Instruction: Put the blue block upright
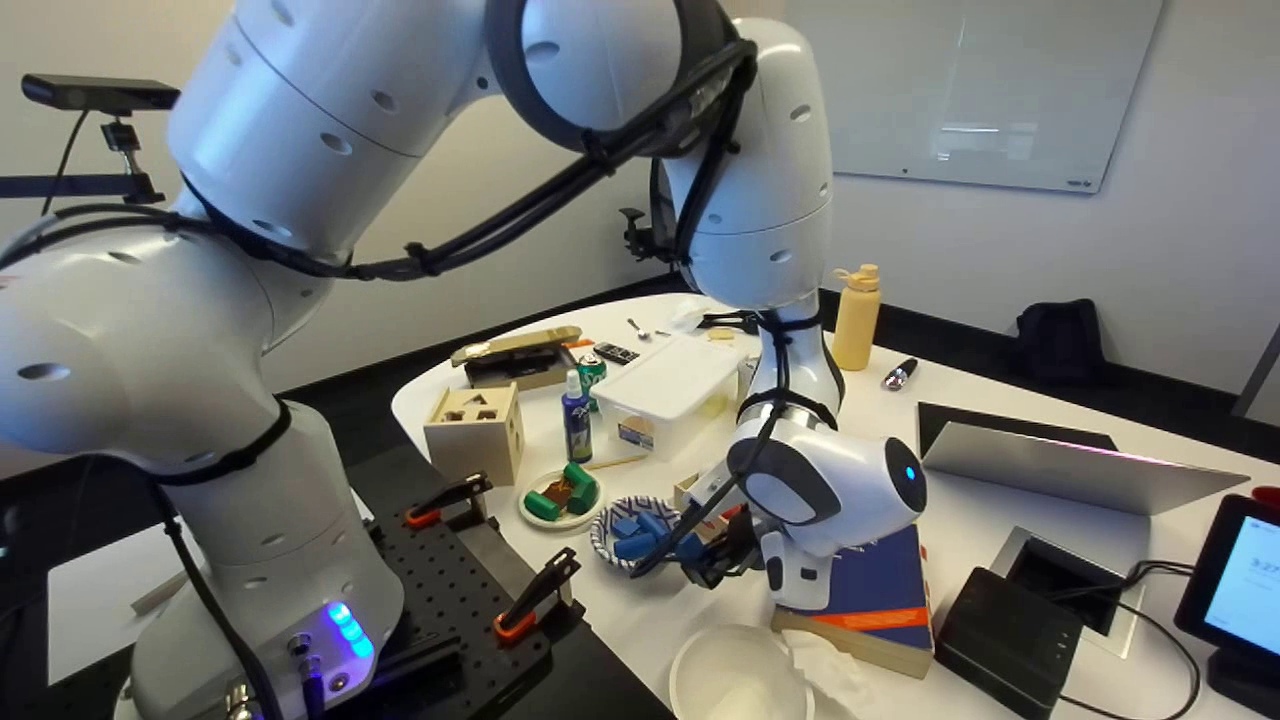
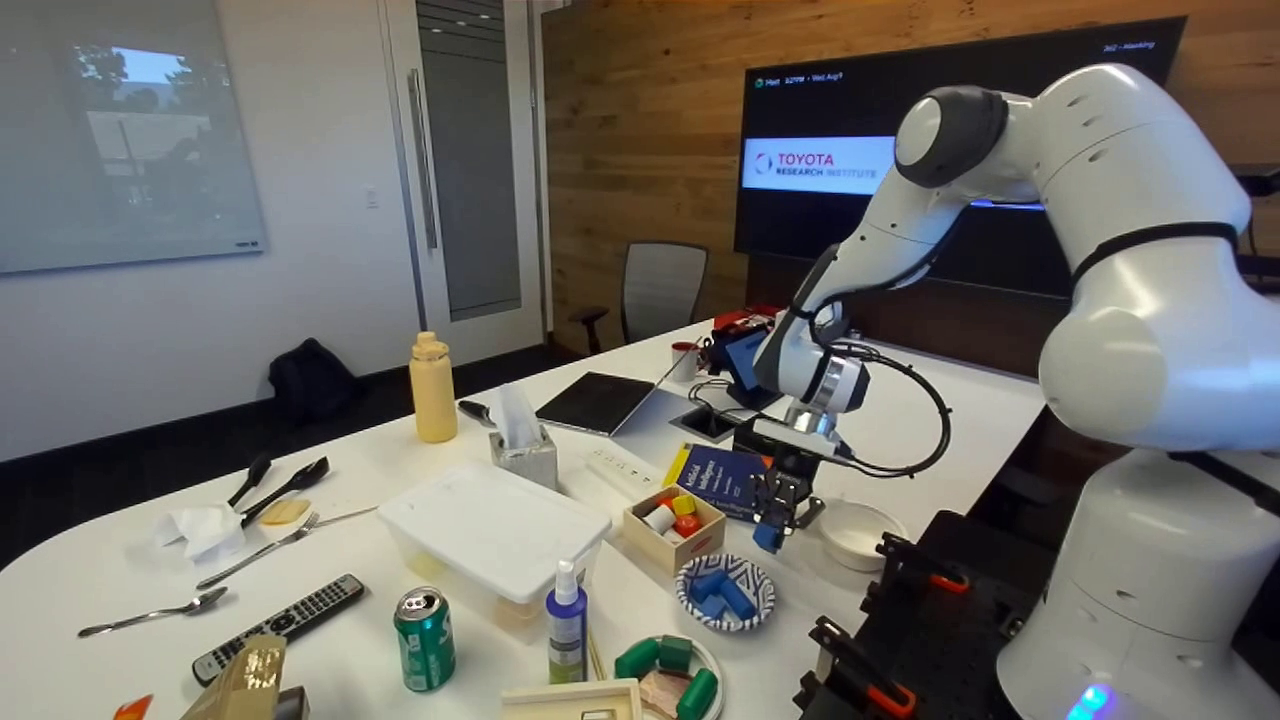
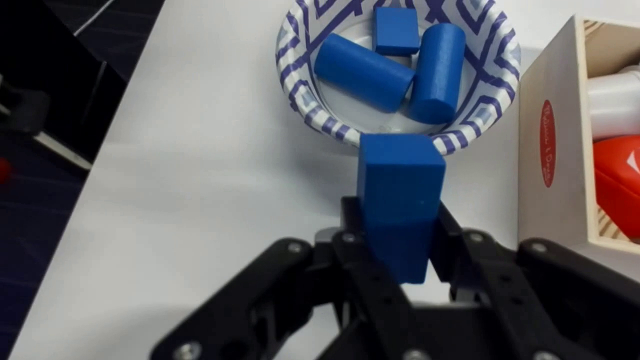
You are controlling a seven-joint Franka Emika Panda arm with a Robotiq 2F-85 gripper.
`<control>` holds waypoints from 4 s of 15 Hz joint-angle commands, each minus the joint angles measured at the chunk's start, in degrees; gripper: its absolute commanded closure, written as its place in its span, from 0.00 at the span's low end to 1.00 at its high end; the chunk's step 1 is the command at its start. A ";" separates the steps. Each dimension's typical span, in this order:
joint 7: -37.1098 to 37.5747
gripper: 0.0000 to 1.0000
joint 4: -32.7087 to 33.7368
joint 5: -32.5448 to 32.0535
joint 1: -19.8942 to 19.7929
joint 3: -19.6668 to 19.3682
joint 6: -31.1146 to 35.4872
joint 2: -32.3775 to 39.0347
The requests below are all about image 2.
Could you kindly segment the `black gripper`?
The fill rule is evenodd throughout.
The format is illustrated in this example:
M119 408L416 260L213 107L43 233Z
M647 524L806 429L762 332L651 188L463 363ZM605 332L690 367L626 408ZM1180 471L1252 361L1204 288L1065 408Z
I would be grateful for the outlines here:
M797 433L784 418L754 415L732 433L737 453L770 455L784 477L807 484L807 497L788 509L788 533L806 533L820 513L824 501L817 497L817 471L849 455L841 440Z

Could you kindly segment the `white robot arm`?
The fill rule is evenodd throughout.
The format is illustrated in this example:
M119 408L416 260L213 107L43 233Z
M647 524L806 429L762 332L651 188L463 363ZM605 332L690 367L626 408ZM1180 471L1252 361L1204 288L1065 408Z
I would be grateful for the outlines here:
M770 388L849 411L865 353L846 303L920 278L977 201L1046 209L1071 308L1037 380L1122 455L1086 484L1051 579L999 648L1022 720L1280 720L1234 636L1280 555L1280 303L1241 278L1252 202L1190 111L1129 63L1037 95L947 85L757 353Z

